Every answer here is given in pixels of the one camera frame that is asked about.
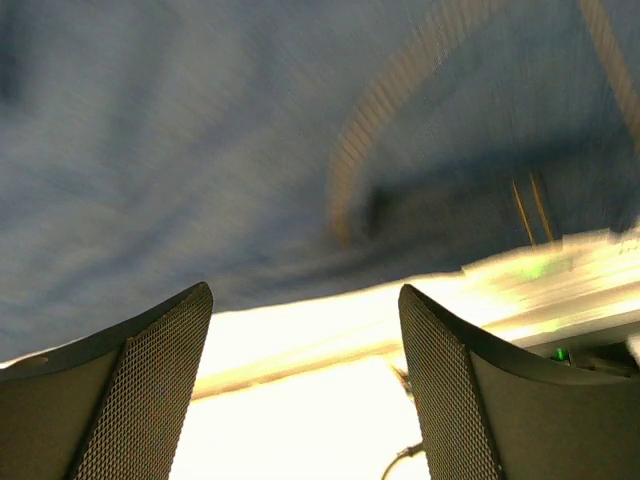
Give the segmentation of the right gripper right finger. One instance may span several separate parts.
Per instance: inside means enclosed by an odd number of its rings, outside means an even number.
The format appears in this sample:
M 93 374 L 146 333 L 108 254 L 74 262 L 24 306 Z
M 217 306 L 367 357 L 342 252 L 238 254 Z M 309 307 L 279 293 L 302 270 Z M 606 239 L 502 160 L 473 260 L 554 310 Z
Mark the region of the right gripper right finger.
M 635 479 L 639 379 L 539 356 L 411 285 L 402 343 L 434 479 Z

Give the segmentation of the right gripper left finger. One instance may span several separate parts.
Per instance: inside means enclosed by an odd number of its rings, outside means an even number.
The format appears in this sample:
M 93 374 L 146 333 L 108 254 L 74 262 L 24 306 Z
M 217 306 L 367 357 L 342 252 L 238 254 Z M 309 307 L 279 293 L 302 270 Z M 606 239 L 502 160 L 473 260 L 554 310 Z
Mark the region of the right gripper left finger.
M 213 305 L 200 282 L 2 369 L 2 478 L 168 478 Z

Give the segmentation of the dark blue denim trousers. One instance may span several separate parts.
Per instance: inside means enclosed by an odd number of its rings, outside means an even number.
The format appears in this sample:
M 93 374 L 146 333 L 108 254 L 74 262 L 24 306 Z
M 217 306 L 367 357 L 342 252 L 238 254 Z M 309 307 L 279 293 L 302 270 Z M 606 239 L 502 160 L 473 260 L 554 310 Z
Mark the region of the dark blue denim trousers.
M 1 357 L 639 216 L 635 1 L 5 1 Z

